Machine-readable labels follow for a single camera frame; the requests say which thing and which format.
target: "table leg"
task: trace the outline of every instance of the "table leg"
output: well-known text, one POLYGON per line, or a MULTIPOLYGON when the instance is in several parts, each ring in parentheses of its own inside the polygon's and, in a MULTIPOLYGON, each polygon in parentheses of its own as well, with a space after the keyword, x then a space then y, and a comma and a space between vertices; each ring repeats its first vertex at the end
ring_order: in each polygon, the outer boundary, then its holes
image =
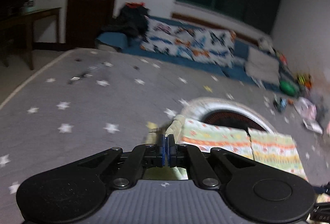
POLYGON ((60 19, 59 19, 59 12, 56 15, 56 42, 60 43, 60 19))
POLYGON ((33 56, 32 56, 33 22, 27 22, 25 24, 25 30, 26 30, 26 49, 27 49, 28 64, 30 70, 34 70, 33 56))

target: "gray star-patterned rug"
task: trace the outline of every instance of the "gray star-patterned rug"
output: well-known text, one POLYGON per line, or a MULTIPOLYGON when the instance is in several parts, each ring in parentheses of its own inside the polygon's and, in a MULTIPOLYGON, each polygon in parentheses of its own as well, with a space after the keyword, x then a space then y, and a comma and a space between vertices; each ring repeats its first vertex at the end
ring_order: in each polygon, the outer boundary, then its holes
POLYGON ((329 181, 330 153, 305 130, 293 107, 283 114, 274 93, 204 71, 100 50, 68 51, 0 105, 0 223, 19 224, 15 201, 28 177, 119 146, 131 151, 151 128, 187 103, 214 97, 242 103, 291 135, 312 184, 329 181))

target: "striped cloth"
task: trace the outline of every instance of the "striped cloth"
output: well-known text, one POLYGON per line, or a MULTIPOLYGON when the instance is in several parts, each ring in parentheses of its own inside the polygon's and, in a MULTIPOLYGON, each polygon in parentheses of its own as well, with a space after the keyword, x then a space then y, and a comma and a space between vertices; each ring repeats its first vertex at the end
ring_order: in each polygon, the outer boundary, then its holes
POLYGON ((307 179, 291 136, 254 129, 249 134, 255 161, 307 179))
POLYGON ((240 129, 209 125, 187 118, 177 143, 192 144, 204 152, 219 147, 253 160, 250 138, 240 129))

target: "wooden table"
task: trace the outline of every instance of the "wooden table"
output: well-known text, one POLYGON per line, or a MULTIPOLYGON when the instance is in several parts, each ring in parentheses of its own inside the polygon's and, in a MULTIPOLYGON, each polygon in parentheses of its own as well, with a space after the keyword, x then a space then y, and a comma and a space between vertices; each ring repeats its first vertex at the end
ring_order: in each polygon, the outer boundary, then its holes
POLYGON ((59 43, 59 13, 60 8, 41 9, 33 12, 21 14, 19 16, 11 17, 0 21, 0 31, 17 26, 25 25, 26 31, 26 48, 28 54, 28 64, 31 70, 34 69, 32 58, 32 43, 33 43, 33 23, 39 19, 55 16, 56 17, 56 39, 59 43))

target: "white cushion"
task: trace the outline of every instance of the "white cushion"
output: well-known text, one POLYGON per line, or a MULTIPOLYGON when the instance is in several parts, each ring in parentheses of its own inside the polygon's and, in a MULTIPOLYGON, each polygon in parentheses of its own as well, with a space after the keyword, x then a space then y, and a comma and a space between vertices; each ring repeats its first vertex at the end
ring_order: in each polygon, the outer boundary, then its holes
POLYGON ((263 52, 249 48, 249 57, 245 64, 245 72, 248 76, 264 82, 279 85, 278 61, 263 52))

